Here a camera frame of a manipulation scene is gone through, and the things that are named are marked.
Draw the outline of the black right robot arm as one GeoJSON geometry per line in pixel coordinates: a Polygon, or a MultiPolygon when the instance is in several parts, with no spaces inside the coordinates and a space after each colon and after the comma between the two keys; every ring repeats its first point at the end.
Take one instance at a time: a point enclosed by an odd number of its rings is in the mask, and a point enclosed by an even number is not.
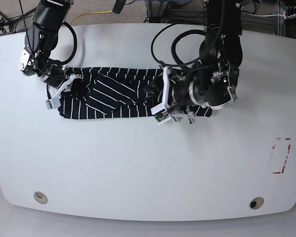
{"type": "Polygon", "coordinates": [[[73,60],[77,51],[77,35],[65,21],[73,3],[72,0],[41,0],[35,9],[31,26],[25,29],[25,47],[19,70],[26,76],[37,75],[46,84],[49,99],[51,87],[59,88],[69,80],[66,65],[73,60]],[[70,56],[63,61],[50,58],[57,46],[62,26],[70,30],[74,43],[70,56]]]}

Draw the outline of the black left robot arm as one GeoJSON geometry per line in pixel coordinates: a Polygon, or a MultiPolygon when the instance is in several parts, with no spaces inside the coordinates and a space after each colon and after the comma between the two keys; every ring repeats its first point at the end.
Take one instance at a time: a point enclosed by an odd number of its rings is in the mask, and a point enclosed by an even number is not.
{"type": "Polygon", "coordinates": [[[174,66],[71,68],[81,78],[61,94],[58,111],[67,119],[154,117],[159,124],[210,117],[237,99],[241,34],[240,2],[211,0],[205,28],[172,42],[174,66]]]}

